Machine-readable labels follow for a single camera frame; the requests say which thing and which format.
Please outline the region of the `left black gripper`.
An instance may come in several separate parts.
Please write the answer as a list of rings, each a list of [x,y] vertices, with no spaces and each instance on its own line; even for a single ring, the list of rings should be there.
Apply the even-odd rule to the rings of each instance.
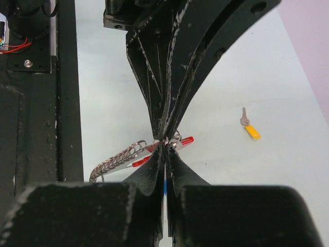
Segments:
[[[153,137],[163,140],[174,134],[171,124],[182,84],[173,79],[174,48],[190,1],[149,3],[147,8],[146,1],[106,0],[103,26],[130,30],[127,58],[148,107]]]

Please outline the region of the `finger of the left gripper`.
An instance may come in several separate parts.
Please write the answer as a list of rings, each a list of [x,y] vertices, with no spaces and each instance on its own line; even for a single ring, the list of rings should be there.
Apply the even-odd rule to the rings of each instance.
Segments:
[[[216,63],[280,1],[184,1],[173,25],[167,60],[167,137]]]

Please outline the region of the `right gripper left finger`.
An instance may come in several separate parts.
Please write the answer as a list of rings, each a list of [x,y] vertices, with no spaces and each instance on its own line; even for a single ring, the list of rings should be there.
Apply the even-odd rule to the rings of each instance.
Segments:
[[[1,246],[158,246],[165,147],[122,182],[27,186],[8,211]]]

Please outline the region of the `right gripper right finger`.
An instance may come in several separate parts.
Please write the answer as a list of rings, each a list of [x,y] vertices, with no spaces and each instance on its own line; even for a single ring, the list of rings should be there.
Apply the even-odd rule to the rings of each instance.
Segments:
[[[322,246],[300,194],[288,186],[211,185],[166,146],[173,246]]]

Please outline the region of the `key with blue white tag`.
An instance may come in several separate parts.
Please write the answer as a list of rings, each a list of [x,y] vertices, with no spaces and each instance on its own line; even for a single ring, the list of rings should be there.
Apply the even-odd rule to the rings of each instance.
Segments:
[[[163,196],[166,197],[168,193],[168,186],[167,186],[167,179],[164,179],[164,183],[163,183]]]

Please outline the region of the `red handled keyring holder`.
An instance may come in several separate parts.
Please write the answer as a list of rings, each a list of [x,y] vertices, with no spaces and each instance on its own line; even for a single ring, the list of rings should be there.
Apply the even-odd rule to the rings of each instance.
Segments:
[[[88,182],[122,182],[150,159],[159,144],[170,144],[179,151],[194,141],[193,136],[182,137],[179,131],[171,139],[154,140],[151,143],[139,140],[96,165],[90,172]]]

